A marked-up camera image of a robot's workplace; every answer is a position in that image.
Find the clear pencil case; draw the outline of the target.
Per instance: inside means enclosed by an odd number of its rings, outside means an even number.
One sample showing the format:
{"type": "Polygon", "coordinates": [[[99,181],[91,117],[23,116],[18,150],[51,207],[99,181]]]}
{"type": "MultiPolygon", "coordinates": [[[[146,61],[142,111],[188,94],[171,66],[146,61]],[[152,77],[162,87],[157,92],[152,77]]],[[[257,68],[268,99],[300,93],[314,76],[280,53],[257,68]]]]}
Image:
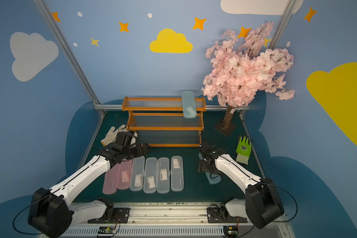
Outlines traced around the clear pencil case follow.
{"type": "Polygon", "coordinates": [[[157,189],[157,158],[151,157],[145,160],[143,191],[147,194],[155,193],[157,189]]]}
{"type": "Polygon", "coordinates": [[[170,161],[167,157],[158,159],[157,191],[164,194],[170,191],[170,161]]]}
{"type": "Polygon", "coordinates": [[[183,158],[181,156],[173,156],[171,158],[171,190],[179,192],[183,188],[183,158]]]}
{"type": "Polygon", "coordinates": [[[141,191],[143,189],[144,182],[144,169],[145,169],[145,157],[141,156],[134,158],[132,162],[131,172],[131,191],[141,191]]]}

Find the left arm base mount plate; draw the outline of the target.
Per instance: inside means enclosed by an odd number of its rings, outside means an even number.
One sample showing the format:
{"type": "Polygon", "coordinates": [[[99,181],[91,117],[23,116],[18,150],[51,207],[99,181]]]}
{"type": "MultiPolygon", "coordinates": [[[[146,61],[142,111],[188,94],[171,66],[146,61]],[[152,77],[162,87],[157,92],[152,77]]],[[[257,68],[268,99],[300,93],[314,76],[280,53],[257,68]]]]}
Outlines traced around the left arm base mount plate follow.
{"type": "Polygon", "coordinates": [[[107,221],[109,224],[127,224],[130,217],[130,208],[113,208],[113,211],[110,212],[110,218],[107,221]]]}

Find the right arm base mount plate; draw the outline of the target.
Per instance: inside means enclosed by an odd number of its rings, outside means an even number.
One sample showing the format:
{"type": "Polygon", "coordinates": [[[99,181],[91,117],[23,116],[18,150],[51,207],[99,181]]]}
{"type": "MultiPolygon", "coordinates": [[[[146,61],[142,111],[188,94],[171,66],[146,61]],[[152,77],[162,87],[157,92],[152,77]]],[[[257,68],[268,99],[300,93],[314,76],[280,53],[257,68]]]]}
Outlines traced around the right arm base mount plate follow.
{"type": "Polygon", "coordinates": [[[206,209],[208,223],[247,223],[247,218],[232,217],[225,209],[210,206],[206,209]]]}

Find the teal pencil case with label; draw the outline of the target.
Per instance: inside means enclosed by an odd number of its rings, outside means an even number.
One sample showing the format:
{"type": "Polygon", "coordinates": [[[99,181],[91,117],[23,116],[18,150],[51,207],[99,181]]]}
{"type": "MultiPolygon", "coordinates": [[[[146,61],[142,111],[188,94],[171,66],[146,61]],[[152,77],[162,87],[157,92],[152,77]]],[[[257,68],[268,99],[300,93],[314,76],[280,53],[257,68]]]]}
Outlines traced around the teal pencil case with label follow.
{"type": "Polygon", "coordinates": [[[196,104],[194,94],[191,91],[184,91],[181,94],[183,116],[186,119],[194,119],[197,117],[196,104]]]}

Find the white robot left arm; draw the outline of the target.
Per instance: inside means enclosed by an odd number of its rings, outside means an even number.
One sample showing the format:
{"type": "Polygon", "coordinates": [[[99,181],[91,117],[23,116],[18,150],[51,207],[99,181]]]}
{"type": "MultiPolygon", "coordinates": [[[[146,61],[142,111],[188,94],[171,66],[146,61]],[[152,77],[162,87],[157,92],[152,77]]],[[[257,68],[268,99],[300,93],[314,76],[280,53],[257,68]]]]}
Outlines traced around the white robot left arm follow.
{"type": "Polygon", "coordinates": [[[93,181],[122,161],[147,155],[151,146],[139,143],[134,131],[122,131],[86,165],[54,185],[40,188],[32,196],[28,224],[50,238],[58,238],[70,226],[89,220],[113,221],[114,204],[106,199],[74,205],[73,201],[93,181]]]}

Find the teal pencil case plain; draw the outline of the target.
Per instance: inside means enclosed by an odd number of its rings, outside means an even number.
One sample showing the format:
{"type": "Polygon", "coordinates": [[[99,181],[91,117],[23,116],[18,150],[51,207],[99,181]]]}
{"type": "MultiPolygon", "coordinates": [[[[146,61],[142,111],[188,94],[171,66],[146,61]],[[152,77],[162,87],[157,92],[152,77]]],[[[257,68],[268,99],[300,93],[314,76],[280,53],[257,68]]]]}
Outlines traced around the teal pencil case plain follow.
{"type": "Polygon", "coordinates": [[[198,154],[200,162],[198,164],[198,171],[199,172],[203,172],[205,173],[208,182],[210,184],[217,184],[221,181],[221,177],[219,174],[214,174],[212,172],[210,172],[209,168],[208,168],[208,162],[204,159],[204,157],[202,156],[201,153],[198,154]]]}

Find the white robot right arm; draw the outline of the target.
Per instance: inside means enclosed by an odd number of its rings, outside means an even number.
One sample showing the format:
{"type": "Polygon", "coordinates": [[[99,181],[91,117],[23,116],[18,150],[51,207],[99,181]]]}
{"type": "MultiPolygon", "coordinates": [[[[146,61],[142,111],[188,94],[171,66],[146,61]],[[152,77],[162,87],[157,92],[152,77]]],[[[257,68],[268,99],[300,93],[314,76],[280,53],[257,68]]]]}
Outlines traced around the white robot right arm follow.
{"type": "Polygon", "coordinates": [[[223,149],[213,149],[204,142],[198,147],[202,160],[198,170],[215,175],[226,175],[245,194],[245,199],[231,199],[224,204],[231,217],[249,219],[262,229],[285,213],[282,200],[274,182],[261,178],[238,164],[223,149]]]}

